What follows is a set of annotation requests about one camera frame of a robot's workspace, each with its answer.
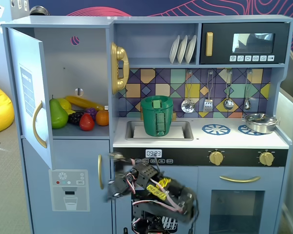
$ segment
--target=knob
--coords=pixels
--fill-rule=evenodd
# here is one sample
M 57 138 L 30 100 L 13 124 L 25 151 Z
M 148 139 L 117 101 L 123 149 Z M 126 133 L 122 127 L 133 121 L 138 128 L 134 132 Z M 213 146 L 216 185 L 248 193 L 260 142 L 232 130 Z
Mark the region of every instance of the knob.
M 220 163 L 223 161 L 223 159 L 224 159 L 224 156 L 219 151 L 214 151 L 209 155 L 209 160 L 211 161 L 211 163 L 213 163 L 217 166 L 220 165 Z
M 261 153 L 259 156 L 259 161 L 264 165 L 271 166 L 273 161 L 272 153 L 270 152 Z

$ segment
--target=green pear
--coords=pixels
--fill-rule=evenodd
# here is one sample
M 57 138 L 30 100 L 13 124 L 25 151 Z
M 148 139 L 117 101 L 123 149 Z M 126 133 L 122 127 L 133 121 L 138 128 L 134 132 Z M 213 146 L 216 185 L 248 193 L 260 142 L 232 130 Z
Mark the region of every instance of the green pear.
M 68 114 L 56 99 L 50 100 L 51 124 L 53 129 L 62 128 L 68 121 Z

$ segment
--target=floor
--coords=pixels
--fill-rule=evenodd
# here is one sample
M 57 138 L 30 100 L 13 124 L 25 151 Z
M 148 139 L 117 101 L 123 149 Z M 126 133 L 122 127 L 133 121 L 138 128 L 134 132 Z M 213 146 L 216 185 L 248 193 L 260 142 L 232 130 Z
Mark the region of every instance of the floor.
M 30 234 L 15 123 L 0 132 L 0 234 Z M 291 234 L 283 217 L 278 234 Z

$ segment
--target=burner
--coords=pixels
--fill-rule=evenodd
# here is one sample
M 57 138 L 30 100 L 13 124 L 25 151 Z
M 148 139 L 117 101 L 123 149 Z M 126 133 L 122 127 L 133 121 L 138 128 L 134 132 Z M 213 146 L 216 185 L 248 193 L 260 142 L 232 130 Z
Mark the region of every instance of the burner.
M 240 125 L 238 127 L 238 130 L 240 132 L 242 132 L 243 134 L 246 134 L 246 135 L 251 135 L 251 136 L 260 136 L 260 135 L 264 135 L 263 133 L 258 133 L 258 132 L 255 132 L 251 129 L 249 129 L 245 124 L 244 125 Z
M 203 126 L 202 130 L 206 132 L 207 134 L 219 135 L 219 136 L 228 134 L 230 132 L 230 128 L 220 124 L 208 124 Z

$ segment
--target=backsplash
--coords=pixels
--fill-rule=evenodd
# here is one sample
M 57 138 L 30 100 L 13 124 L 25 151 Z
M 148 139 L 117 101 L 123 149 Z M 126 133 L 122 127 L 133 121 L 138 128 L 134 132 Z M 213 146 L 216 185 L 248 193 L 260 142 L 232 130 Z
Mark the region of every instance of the backsplash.
M 119 95 L 119 116 L 140 117 L 140 102 L 153 95 L 164 95 L 172 98 L 173 110 L 177 117 L 198 118 L 241 118 L 242 114 L 265 113 L 270 87 L 271 68 L 253 69 L 252 85 L 249 89 L 251 108 L 244 110 L 246 96 L 245 81 L 247 69 L 232 69 L 232 85 L 230 98 L 234 101 L 232 110 L 227 111 L 223 102 L 226 98 L 226 69 L 213 70 L 213 87 L 210 98 L 213 100 L 213 111 L 203 112 L 203 104 L 208 98 L 207 73 L 209 69 L 191 69 L 192 78 L 190 99 L 195 103 L 195 112 L 184 113 L 181 103 L 187 98 L 186 69 L 131 69 L 126 88 Z

